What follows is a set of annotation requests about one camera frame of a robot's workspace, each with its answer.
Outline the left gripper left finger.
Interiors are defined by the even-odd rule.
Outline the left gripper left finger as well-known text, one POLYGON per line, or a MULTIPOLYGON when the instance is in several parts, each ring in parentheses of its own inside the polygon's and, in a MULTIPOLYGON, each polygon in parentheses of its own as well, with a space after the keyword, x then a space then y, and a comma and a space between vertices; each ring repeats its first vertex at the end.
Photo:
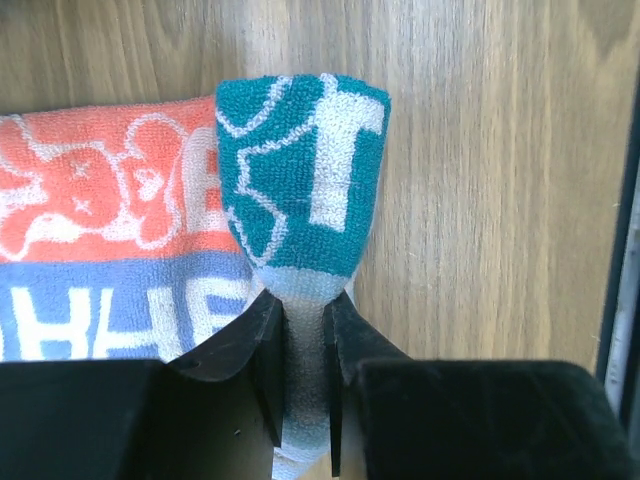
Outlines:
POLYGON ((268 479, 283 423, 283 310, 260 294, 181 357, 5 363, 5 479, 268 479))

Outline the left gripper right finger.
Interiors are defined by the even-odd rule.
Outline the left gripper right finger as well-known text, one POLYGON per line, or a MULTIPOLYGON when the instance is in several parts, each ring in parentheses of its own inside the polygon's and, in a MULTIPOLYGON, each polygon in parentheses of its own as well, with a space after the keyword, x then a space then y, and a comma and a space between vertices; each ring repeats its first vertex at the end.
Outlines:
POLYGON ((603 386, 541 360, 416 360, 347 295, 324 310, 340 479, 631 479, 603 386))

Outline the rabbit print towel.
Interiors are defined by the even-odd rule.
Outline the rabbit print towel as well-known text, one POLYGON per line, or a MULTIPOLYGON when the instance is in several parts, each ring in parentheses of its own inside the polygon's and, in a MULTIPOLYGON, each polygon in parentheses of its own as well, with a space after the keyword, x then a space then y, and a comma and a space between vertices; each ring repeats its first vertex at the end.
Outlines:
POLYGON ((389 94, 344 75, 1 119, 1 358, 152 358, 203 343, 262 290, 286 329, 272 475, 329 449, 324 307, 371 231, 389 94))

